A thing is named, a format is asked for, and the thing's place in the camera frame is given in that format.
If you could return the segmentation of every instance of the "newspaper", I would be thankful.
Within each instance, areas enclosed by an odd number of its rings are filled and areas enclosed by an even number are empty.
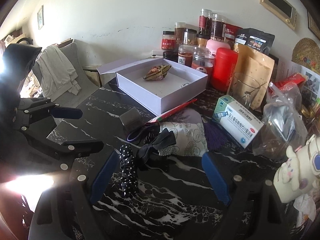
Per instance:
[[[292,61],[279,60],[276,82],[283,80],[294,73],[301,73],[302,75],[307,76],[307,81],[301,91],[303,98],[312,102],[315,102],[317,98],[320,98],[320,75]]]

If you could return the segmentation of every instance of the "box lid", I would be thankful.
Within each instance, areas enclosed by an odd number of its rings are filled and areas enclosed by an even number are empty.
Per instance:
[[[107,73],[116,73],[120,70],[124,70],[134,65],[138,65],[138,64],[152,61],[152,60],[157,60],[157,58],[149,58],[149,59],[144,59],[140,61],[136,61],[136,59],[133,59],[133,58],[123,58],[111,63],[107,63],[105,65],[102,65],[101,67],[97,68],[97,70],[100,75],[107,74]]]

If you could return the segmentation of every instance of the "black polka dot fabric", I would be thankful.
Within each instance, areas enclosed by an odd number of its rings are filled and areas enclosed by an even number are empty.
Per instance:
[[[135,157],[129,145],[125,144],[121,146],[119,158],[122,171],[121,187],[124,197],[130,197],[138,192],[138,183]]]

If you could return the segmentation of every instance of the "purple tassel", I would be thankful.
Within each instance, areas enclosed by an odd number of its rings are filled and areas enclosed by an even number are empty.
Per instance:
[[[203,122],[203,127],[209,151],[219,149],[228,141],[228,138],[224,132],[213,122]]]

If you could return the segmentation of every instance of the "straw hat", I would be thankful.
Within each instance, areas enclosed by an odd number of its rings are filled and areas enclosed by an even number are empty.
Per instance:
[[[292,61],[320,73],[320,48],[310,38],[301,39],[293,49]]]

